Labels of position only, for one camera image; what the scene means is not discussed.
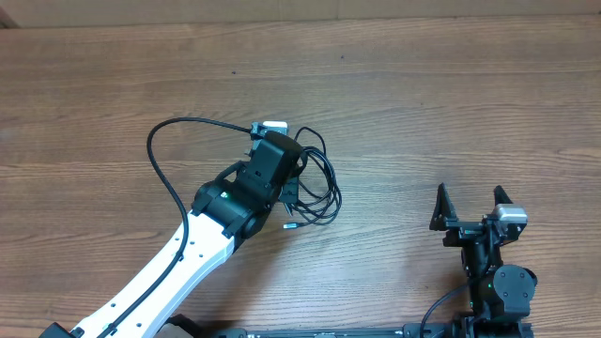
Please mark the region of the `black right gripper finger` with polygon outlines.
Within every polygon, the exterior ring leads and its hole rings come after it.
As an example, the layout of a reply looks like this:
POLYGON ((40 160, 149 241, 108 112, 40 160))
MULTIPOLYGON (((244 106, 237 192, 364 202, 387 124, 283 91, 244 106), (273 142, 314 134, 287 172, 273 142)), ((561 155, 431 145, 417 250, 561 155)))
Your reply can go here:
POLYGON ((438 186, 437 200, 431 221, 429 224, 430 230, 446 230, 448 223, 456 223, 455 206, 450 200, 446 185, 440 183, 438 186))
POLYGON ((495 205, 512 204, 513 203, 513 201, 511 200, 511 198, 508 196, 508 194, 506 193, 506 191, 504 190, 504 188, 501 185, 496 186, 493 190, 493 193, 494 193, 495 205))

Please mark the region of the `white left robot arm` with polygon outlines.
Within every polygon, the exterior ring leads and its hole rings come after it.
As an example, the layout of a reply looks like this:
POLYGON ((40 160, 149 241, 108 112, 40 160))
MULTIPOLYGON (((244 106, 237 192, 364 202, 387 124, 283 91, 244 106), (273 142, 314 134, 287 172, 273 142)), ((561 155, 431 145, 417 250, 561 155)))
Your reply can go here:
POLYGON ((176 233, 110 301, 73 329, 53 323, 43 336, 154 336, 203 279, 261 230, 284 185, 305 162, 296 141, 268 132, 248 161, 198 190, 176 233))

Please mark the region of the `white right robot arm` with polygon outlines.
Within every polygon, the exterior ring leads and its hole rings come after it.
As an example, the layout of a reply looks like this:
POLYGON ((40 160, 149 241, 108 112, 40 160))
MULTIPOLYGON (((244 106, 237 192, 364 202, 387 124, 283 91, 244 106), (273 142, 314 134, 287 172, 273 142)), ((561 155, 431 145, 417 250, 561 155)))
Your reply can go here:
POLYGON ((480 221, 461 221, 446 185, 438 186, 429 228, 442 231, 445 247, 461 250, 465 284, 438 299, 423 316, 421 337, 532 337, 530 324, 522 320, 531 313, 538 278, 530 269, 506 265, 501 248, 519 239, 528 224, 525 208, 514 203, 502 186, 494 191, 495 206, 480 221), (447 324, 427 323, 443 302, 462 292, 470 296, 470 310, 458 313, 447 324))

